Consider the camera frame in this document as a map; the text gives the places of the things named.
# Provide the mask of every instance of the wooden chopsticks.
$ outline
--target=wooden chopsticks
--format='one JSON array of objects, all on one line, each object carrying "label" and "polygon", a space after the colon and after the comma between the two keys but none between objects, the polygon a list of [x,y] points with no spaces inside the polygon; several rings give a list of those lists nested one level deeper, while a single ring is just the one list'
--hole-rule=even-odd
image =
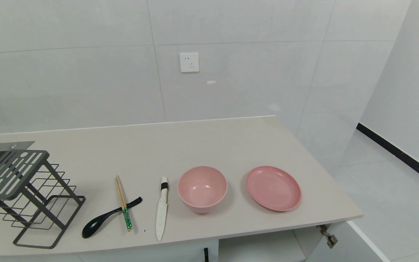
[{"label": "wooden chopsticks", "polygon": [[127,231],[130,232],[130,230],[132,229],[132,222],[128,214],[127,204],[125,202],[124,193],[122,191],[122,183],[119,176],[116,176],[116,186],[117,186],[117,191],[119,193],[119,199],[121,200],[121,207],[123,209],[125,225],[127,226]]}]

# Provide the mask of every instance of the gray metal rack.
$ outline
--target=gray metal rack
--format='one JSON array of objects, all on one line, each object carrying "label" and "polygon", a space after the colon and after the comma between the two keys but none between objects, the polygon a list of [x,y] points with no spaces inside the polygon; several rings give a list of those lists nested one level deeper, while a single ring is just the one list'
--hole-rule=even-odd
[{"label": "gray metal rack", "polygon": [[[50,164],[48,157],[47,151],[10,150],[0,158],[0,214],[12,227],[22,228],[13,241],[16,246],[54,248],[85,202],[85,196],[75,195],[76,186],[69,186],[65,172],[57,171],[59,165]],[[77,207],[63,222],[60,214],[69,200]],[[50,230],[53,225],[60,232],[51,245],[20,243],[28,230]]]}]

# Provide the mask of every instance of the black plastic spoon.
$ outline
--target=black plastic spoon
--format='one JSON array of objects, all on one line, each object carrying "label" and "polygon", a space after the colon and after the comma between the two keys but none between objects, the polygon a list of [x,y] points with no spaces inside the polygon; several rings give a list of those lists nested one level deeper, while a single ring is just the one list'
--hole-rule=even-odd
[{"label": "black plastic spoon", "polygon": [[[132,207],[135,207],[136,205],[140,204],[142,201],[141,197],[138,197],[137,199],[135,199],[134,201],[130,202],[127,204],[127,208],[131,209]],[[83,227],[82,230],[82,237],[83,238],[89,238],[92,236],[92,234],[94,234],[100,227],[101,224],[103,224],[103,222],[112,214],[120,212],[122,210],[121,207],[118,207],[112,211],[109,211],[107,213],[104,213],[102,215],[99,215],[97,217],[95,217],[94,219],[92,219],[90,222],[88,222],[85,227]]]}]

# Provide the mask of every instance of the white knife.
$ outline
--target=white knife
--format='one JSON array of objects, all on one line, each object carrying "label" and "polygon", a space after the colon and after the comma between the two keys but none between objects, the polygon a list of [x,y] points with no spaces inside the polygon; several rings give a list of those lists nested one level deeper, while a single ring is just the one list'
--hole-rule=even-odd
[{"label": "white knife", "polygon": [[158,211],[156,212],[156,237],[161,241],[166,226],[166,213],[168,212],[168,179],[161,178],[161,198],[158,201]]}]

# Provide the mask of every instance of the white cabinet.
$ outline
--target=white cabinet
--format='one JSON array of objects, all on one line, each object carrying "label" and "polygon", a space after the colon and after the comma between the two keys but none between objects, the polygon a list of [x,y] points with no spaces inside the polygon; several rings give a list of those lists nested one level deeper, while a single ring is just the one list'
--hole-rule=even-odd
[{"label": "white cabinet", "polygon": [[208,260],[218,260],[218,240],[163,244],[141,249],[120,249],[79,255],[83,262],[204,262],[203,249],[208,248]]},{"label": "white cabinet", "polygon": [[332,224],[328,230],[339,242],[330,249],[323,239],[306,262],[389,262],[353,222]]},{"label": "white cabinet", "polygon": [[338,239],[330,249],[316,227],[221,240],[163,244],[71,256],[0,257],[0,262],[389,262],[353,222],[329,226]]},{"label": "white cabinet", "polygon": [[389,262],[353,222],[332,224],[331,249],[316,227],[219,241],[219,262]]}]

